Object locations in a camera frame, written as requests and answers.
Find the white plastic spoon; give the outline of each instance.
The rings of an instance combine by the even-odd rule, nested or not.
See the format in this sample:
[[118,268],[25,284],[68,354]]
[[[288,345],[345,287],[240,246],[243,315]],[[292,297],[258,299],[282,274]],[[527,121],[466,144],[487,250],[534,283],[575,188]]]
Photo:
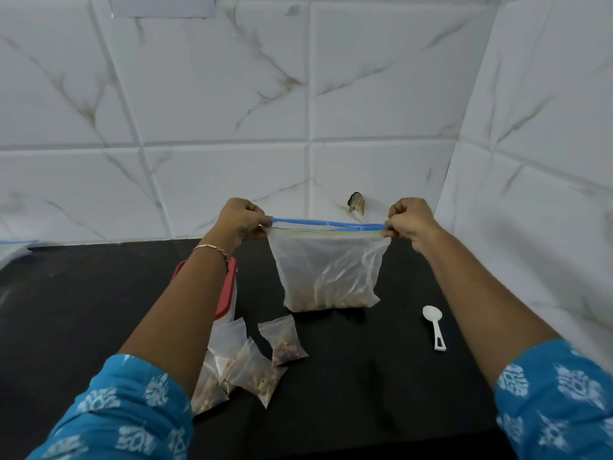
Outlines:
[[443,335],[441,334],[441,328],[438,327],[438,320],[443,317],[441,310],[433,307],[432,305],[426,305],[422,310],[422,313],[424,314],[424,318],[431,321],[434,325],[434,350],[444,352],[447,350],[447,347],[445,347],[445,341],[443,340]]

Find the blue sleeve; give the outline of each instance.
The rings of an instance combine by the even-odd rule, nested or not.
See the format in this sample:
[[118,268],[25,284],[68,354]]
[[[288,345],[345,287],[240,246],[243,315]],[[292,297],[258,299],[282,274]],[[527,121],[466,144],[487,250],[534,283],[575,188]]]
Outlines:
[[191,420],[185,391],[167,373],[114,355],[28,460],[185,460]]
[[495,397],[498,425],[520,459],[613,458],[613,378],[566,340],[507,366]]

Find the spoon handle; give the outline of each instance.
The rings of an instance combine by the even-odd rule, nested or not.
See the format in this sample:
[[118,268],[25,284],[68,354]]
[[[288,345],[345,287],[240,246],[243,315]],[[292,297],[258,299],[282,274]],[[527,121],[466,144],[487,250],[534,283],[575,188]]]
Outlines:
[[441,334],[441,328],[438,327],[438,321],[433,321],[434,325],[434,350],[440,350],[444,352],[447,350],[445,346],[445,341],[443,340],[443,335]]

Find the bracelet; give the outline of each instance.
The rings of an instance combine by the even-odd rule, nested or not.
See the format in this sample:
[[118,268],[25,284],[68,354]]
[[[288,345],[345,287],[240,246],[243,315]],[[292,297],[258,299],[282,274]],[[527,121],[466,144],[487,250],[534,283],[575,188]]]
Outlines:
[[195,249],[200,248],[200,247],[213,248],[213,249],[217,250],[220,254],[222,254],[224,256],[224,260],[226,261],[226,274],[228,274],[230,272],[230,268],[228,267],[228,255],[226,255],[226,252],[222,248],[216,247],[216,246],[211,245],[209,243],[201,243],[200,245],[196,245],[192,251],[195,251]]

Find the hand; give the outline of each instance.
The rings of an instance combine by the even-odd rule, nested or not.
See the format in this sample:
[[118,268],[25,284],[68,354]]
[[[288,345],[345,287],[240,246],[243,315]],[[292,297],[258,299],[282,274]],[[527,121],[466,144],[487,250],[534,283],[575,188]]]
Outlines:
[[262,208],[249,200],[234,198],[229,199],[221,208],[217,222],[205,238],[223,238],[219,242],[226,241],[224,249],[228,250],[226,253],[231,255],[244,239],[266,237],[262,226],[270,227],[271,225],[270,217],[264,214]]
[[399,200],[389,209],[389,219],[383,237],[401,237],[412,241],[413,249],[422,252],[424,238],[430,232],[443,229],[435,221],[432,210],[424,199]]

